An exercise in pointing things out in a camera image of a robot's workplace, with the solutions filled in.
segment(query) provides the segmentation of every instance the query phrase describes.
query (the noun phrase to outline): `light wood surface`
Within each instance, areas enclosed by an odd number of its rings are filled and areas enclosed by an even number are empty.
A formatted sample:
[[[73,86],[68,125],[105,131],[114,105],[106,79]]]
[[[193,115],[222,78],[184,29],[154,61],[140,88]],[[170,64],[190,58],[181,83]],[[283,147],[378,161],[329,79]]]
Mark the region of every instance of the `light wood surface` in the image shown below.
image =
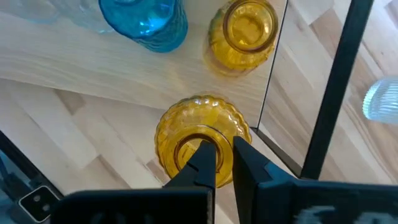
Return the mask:
[[[260,128],[301,166],[350,0],[288,5]],[[398,75],[398,0],[375,0],[321,180],[398,184],[398,127],[367,120],[362,101]]]
[[[160,109],[0,79],[0,130],[64,194],[159,188]],[[252,132],[252,145],[286,166]],[[239,223],[233,184],[216,193],[216,223]]]
[[[61,17],[34,24],[0,12],[0,77],[167,109],[203,91],[227,96],[257,126],[272,58],[242,78],[204,64],[210,20],[228,0],[184,0],[189,30],[169,54],[156,54],[117,33],[97,34]],[[285,0],[271,0],[281,22]]]

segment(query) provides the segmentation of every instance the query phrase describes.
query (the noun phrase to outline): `jar opening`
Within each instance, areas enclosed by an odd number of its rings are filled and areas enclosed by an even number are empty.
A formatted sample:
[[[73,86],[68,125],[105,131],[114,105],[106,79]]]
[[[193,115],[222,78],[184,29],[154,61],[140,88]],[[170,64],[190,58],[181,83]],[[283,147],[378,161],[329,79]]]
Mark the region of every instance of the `jar opening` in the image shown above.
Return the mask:
[[[222,166],[221,149],[217,142],[206,134],[192,134],[182,139],[174,150],[174,161],[178,170],[181,170],[193,154],[197,151],[202,141],[213,143],[216,146],[216,172],[220,171]]]
[[[272,46],[277,31],[277,15],[267,1],[238,0],[230,5],[224,17],[225,39],[242,53],[261,52]]]

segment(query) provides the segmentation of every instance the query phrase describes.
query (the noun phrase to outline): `jar rim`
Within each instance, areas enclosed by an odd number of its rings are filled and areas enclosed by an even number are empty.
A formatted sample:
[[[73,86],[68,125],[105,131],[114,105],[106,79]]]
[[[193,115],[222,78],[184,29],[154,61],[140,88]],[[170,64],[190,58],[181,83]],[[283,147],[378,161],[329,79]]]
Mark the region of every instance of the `jar rim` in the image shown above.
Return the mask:
[[[260,45],[254,48],[242,48],[241,46],[235,44],[230,38],[230,33],[229,33],[229,20],[233,13],[237,10],[242,5],[245,4],[250,4],[250,3],[255,3],[261,5],[265,10],[268,11],[270,17],[271,17],[271,24],[272,24],[272,29],[271,33],[269,34],[269,37]],[[268,1],[263,1],[263,0],[237,0],[232,5],[229,6],[228,10],[226,11],[224,21],[223,21],[223,33],[224,37],[227,41],[227,43],[232,46],[235,50],[244,53],[244,54],[252,54],[252,53],[259,53],[262,52],[263,50],[267,49],[268,47],[272,46],[274,43],[277,33],[279,30],[279,23],[278,23],[278,18],[275,9],[269,4]]]
[[[230,183],[232,181],[233,148],[228,139],[221,132],[203,124],[189,125],[174,134],[169,141],[167,152],[164,152],[164,167],[166,173],[172,178],[183,168],[178,165],[178,154],[185,143],[194,139],[208,141],[216,147],[218,156],[218,160],[216,161],[217,187]]]

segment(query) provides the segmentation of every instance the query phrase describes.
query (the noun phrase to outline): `wooden floor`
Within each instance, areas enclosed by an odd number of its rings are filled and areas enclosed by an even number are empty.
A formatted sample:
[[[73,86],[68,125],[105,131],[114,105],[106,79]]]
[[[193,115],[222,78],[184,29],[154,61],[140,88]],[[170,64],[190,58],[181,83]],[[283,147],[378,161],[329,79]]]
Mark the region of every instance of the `wooden floor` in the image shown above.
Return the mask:
[[[154,145],[164,110],[3,79],[0,105],[0,130],[64,194],[159,188],[169,180]],[[252,136],[257,150],[287,170]],[[239,223],[233,184],[217,190],[216,202],[217,223]]]
[[[301,166],[350,0],[291,0],[261,128]],[[398,75],[398,0],[375,0],[321,180],[398,184],[398,126],[367,120],[362,101]]]

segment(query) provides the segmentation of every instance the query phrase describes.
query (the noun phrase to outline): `ribbed glass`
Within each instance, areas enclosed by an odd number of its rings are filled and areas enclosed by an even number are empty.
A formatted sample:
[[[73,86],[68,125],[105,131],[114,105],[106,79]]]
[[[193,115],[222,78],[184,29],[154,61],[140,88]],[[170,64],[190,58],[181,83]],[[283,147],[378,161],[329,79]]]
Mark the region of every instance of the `ribbed glass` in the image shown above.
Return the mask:
[[[182,0],[99,0],[107,22],[153,52],[170,52],[188,31]]]
[[[210,22],[204,59],[216,73],[246,75],[275,49],[278,18],[266,0],[232,0]]]
[[[398,77],[377,81],[366,93],[363,114],[367,119],[398,124]]]
[[[171,106],[157,125],[156,154],[170,178],[175,177],[204,141],[216,145],[216,186],[232,181],[233,138],[251,143],[243,115],[225,99],[193,96]]]

